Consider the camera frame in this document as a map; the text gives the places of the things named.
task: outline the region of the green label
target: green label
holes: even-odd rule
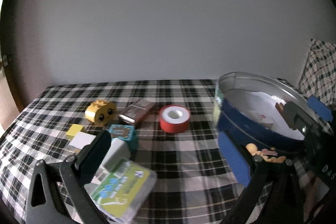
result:
[[[91,194],[104,211],[121,218],[150,172],[130,160],[122,159]]]

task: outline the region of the red tape roll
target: red tape roll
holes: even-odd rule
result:
[[[190,111],[178,105],[168,105],[160,109],[160,127],[167,133],[182,133],[188,129]]]

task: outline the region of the plaid blanket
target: plaid blanket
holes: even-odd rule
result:
[[[298,89],[306,97],[315,96],[327,106],[334,105],[336,101],[336,45],[315,39],[311,42]]]
[[[215,83],[212,80],[159,80],[60,85],[47,88],[6,130],[0,141],[0,195],[9,211],[25,223],[25,206],[35,163],[64,160],[65,132],[74,123],[88,133],[102,128],[84,119],[96,99],[116,102],[122,111],[138,98],[156,103],[138,129],[135,161],[157,172],[155,188],[139,210],[137,223],[216,223],[222,220],[243,190],[218,150],[218,132],[212,123]],[[158,111],[178,104],[191,112],[189,130],[167,134],[160,129]],[[301,185],[312,175],[295,163]],[[267,198],[264,188],[250,220],[256,218]],[[80,222],[65,189],[60,192],[70,215]]]

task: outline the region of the yellow block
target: yellow block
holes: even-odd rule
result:
[[[85,133],[85,129],[84,126],[80,125],[80,124],[73,124],[69,130],[65,133],[65,137],[68,140],[72,140],[74,138],[74,136],[77,134],[77,132],[84,132]]]
[[[215,124],[215,126],[217,126],[218,120],[219,120],[219,116],[221,114],[221,109],[218,106],[217,101],[215,100],[213,102],[213,123]]]
[[[85,118],[95,123],[96,126],[103,127],[114,119],[116,112],[115,103],[99,99],[87,107]]]

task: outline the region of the bed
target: bed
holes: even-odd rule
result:
[[[123,81],[48,87],[17,117],[0,142],[0,194],[19,223],[25,223],[25,202],[36,160],[64,160],[65,132],[74,123],[88,133],[102,128],[84,119],[86,107],[96,99],[116,102],[123,110],[138,98],[156,103],[138,129],[135,161],[157,172],[157,184],[139,210],[137,223],[216,223],[222,220],[243,190],[218,150],[218,132],[212,123],[213,80]],[[158,111],[169,104],[191,112],[189,129],[167,134],[160,129]],[[309,174],[296,162],[301,183]],[[60,192],[73,219],[80,221],[66,191]],[[267,198],[265,187],[254,213]]]

